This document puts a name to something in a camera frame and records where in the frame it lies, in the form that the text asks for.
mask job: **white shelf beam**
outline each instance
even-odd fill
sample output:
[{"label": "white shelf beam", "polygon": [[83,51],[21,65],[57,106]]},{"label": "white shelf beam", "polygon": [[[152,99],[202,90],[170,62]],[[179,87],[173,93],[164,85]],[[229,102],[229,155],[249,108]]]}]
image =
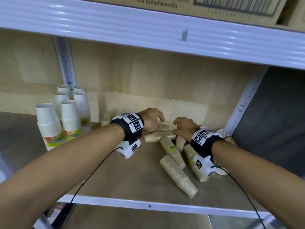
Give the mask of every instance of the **white shelf beam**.
[{"label": "white shelf beam", "polygon": [[2,28],[305,69],[303,33],[82,0],[0,3]]}]

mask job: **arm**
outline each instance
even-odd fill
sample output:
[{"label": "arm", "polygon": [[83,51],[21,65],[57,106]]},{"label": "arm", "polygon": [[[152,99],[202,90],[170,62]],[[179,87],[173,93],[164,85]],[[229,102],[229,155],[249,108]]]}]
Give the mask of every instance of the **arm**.
[{"label": "arm", "polygon": [[[157,117],[164,121],[157,108],[138,114],[145,129],[157,129]],[[32,228],[51,204],[90,175],[123,139],[123,129],[110,124],[56,147],[19,170],[0,184],[1,228]]]},{"label": "arm", "polygon": [[[173,133],[191,141],[199,129],[191,119],[177,118]],[[305,181],[300,177],[226,141],[212,146],[216,165],[221,164],[271,214],[289,229],[305,224]]]}]

